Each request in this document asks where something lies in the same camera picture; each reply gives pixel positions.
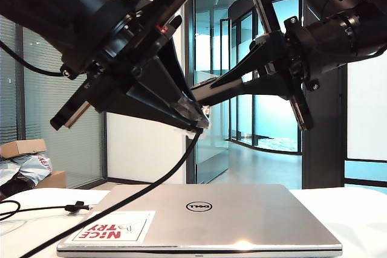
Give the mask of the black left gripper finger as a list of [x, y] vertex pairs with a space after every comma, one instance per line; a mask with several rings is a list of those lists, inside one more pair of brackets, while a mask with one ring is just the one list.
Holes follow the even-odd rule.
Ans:
[[207, 129], [209, 120], [201, 110], [190, 110], [160, 58], [151, 58], [133, 76], [127, 63], [115, 69], [94, 65], [90, 69], [90, 103], [99, 112], [157, 121], [187, 131]]
[[187, 98], [186, 103], [189, 104], [190, 110], [200, 110], [195, 97], [193, 96], [186, 83], [183, 70], [178, 61], [173, 39], [170, 39], [167, 44], [160, 49], [158, 52], [158, 57], [160, 58], [169, 75], [172, 77], [172, 80], [179, 91], [184, 97]]

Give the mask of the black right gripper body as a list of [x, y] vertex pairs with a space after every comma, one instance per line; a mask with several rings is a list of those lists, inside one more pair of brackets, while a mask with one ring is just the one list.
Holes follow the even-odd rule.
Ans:
[[277, 95], [290, 102], [300, 130], [311, 129], [314, 123], [302, 91], [303, 71], [300, 52], [281, 31], [272, 1], [253, 0], [253, 2], [265, 32], [265, 44], [274, 54], [265, 65], [266, 73], [284, 84], [285, 89]]

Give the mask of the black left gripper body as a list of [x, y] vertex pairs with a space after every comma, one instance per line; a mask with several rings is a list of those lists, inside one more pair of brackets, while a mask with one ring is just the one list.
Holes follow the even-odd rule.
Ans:
[[181, 25], [177, 10], [187, 0], [107, 0], [78, 31], [72, 50], [63, 53], [62, 71], [86, 73], [79, 89], [51, 119], [52, 127], [70, 127], [89, 108], [90, 69], [115, 69], [127, 63], [133, 76], [158, 52]]

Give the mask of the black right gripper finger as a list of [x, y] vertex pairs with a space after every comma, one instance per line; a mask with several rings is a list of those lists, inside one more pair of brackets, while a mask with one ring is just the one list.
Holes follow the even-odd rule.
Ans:
[[217, 78], [211, 86], [220, 86], [234, 81], [269, 62], [281, 59], [286, 53], [285, 38], [282, 33], [269, 33], [256, 39], [258, 43], [229, 72]]
[[291, 96], [289, 73], [277, 71], [273, 75], [263, 74], [257, 79], [243, 82], [242, 95], [277, 95], [282, 98]]

